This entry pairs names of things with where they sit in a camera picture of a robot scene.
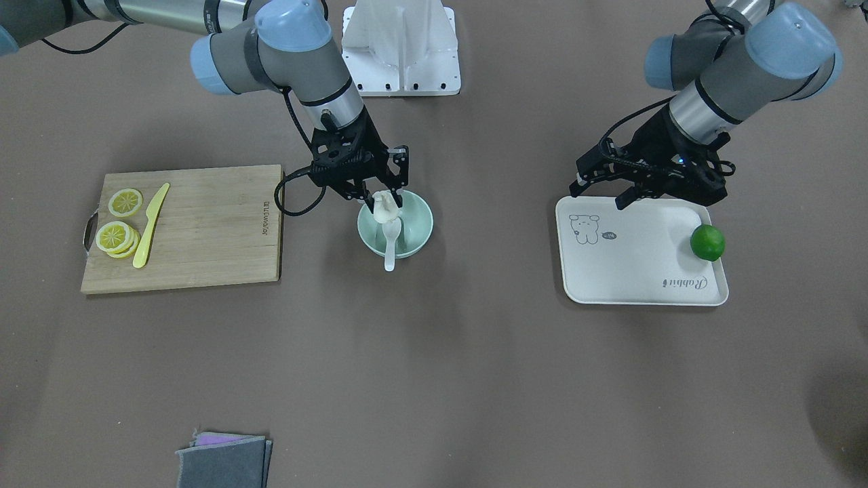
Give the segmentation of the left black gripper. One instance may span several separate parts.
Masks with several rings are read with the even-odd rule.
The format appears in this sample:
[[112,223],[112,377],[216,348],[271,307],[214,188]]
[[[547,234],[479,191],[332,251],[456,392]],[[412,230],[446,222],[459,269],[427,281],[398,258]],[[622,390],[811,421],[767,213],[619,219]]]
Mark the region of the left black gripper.
[[572,198],[606,180],[633,183],[617,195],[617,210],[663,195],[705,207],[728,196],[726,177],[734,175],[736,168],[718,155],[731,140],[726,131],[708,145],[693,142],[671,121],[669,109],[661,107],[635,131],[630,143],[624,147],[614,143],[610,136],[617,127],[652,108],[642,108],[617,121],[595,147],[577,159],[576,179],[568,186]]

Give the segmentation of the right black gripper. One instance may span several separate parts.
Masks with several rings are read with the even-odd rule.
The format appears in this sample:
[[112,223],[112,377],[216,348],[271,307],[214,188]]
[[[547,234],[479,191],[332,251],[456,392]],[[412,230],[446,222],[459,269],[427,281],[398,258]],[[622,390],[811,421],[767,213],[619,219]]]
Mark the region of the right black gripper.
[[[316,186],[329,186],[347,200],[362,201],[373,207],[371,192],[365,180],[376,178],[391,191],[406,188],[409,183],[410,153],[406,145],[387,148],[364,108],[359,117],[342,129],[335,117],[323,114],[324,130],[314,129],[314,150],[310,179]],[[388,169],[389,155],[397,173]]]

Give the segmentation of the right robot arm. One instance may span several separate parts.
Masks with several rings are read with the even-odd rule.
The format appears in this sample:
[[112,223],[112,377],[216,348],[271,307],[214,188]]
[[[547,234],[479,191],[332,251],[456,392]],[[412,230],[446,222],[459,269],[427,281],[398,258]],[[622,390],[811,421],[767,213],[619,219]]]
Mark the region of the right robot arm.
[[382,142],[334,41],[322,1],[3,1],[2,54],[45,41],[91,20],[121,27],[154,24],[198,33],[190,61],[208,92],[270,90],[296,96],[313,124],[303,138],[312,161],[284,177],[308,177],[321,189],[402,207],[409,150]]

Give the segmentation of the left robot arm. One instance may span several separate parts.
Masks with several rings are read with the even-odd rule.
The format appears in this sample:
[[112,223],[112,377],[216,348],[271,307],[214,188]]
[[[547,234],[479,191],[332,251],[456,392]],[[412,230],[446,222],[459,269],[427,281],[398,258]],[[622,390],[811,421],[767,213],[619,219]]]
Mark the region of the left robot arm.
[[651,106],[654,114],[626,145],[605,134],[580,157],[571,197],[604,180],[629,180],[619,209],[663,195],[719,203],[735,171],[718,154],[732,130],[770,102],[821,93],[843,65],[831,31],[797,3],[710,3],[688,30],[649,46],[648,85],[675,95]]

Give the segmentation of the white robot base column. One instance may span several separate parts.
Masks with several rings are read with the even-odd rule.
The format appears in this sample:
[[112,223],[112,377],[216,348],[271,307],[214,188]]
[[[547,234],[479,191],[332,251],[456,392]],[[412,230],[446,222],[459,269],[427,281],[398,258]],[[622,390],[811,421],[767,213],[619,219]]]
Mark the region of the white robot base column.
[[357,1],[342,19],[343,58],[361,96],[461,92],[452,8],[440,1]]

